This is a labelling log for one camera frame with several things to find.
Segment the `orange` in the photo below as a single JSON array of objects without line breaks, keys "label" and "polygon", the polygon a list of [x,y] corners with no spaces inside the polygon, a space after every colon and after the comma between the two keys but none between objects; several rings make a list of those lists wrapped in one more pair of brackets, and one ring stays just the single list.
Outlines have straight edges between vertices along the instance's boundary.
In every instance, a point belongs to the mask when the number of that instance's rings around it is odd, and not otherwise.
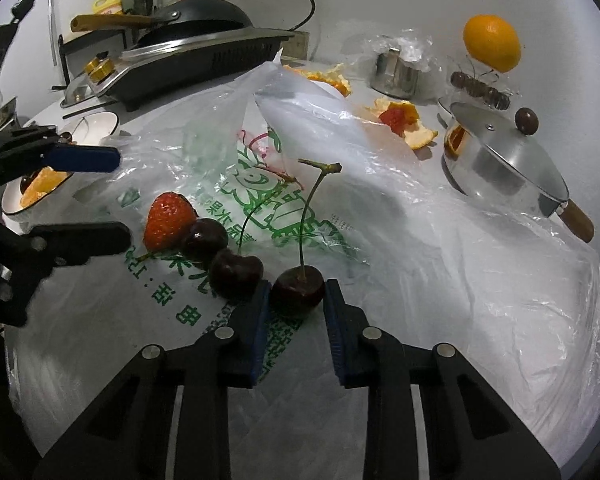
[{"label": "orange", "polygon": [[472,17],[464,26],[462,38],[472,57],[499,72],[508,72],[520,62],[516,30],[499,16]]}]

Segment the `lid knob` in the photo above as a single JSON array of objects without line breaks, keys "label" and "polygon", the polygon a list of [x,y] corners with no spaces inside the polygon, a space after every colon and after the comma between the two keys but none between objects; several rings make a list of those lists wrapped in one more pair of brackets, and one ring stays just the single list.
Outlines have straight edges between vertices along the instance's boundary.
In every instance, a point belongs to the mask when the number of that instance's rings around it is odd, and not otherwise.
[{"label": "lid knob", "polygon": [[531,108],[520,108],[516,112],[516,128],[525,135],[538,131],[538,116]]}]

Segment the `pot handle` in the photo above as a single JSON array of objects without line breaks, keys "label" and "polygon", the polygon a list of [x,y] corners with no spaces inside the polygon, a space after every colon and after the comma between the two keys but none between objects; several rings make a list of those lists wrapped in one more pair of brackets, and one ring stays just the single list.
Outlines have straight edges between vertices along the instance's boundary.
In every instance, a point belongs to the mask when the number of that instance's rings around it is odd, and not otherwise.
[{"label": "pot handle", "polygon": [[594,235],[594,227],[591,219],[586,213],[575,205],[573,200],[569,200],[564,206],[562,213],[558,216],[565,223],[573,234],[587,244],[591,241]]}]

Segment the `white plastic bag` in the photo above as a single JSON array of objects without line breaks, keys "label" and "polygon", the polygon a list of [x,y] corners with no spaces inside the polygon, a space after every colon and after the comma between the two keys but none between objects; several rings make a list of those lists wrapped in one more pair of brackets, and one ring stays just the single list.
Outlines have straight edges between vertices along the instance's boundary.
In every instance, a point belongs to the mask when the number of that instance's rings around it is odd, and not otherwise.
[{"label": "white plastic bag", "polygon": [[[72,207],[124,221],[135,251],[57,271],[29,325],[7,334],[14,404],[41,452],[142,345],[190,344],[231,312],[190,262],[138,261],[155,196],[186,195],[235,240],[245,214],[274,191],[244,246],[273,281],[298,264],[298,222],[317,171],[296,161],[308,158],[343,171],[314,197],[306,262],[404,343],[453,343],[559,465],[571,457],[600,411],[595,252],[548,219],[431,185],[401,139],[348,106],[267,63],[113,141],[125,143],[119,171],[85,177]],[[338,386],[320,309],[303,324],[272,322],[265,374],[229,396],[234,477],[359,477],[366,395]]]}]

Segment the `red strawberry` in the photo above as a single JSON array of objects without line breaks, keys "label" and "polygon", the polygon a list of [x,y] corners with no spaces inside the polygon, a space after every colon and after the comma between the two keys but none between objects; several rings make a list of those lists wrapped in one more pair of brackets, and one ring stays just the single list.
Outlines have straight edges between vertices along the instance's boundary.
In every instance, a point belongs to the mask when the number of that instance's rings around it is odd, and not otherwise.
[{"label": "red strawberry", "polygon": [[152,253],[176,248],[197,219],[198,213],[182,195],[162,193],[149,209],[144,246]]}]

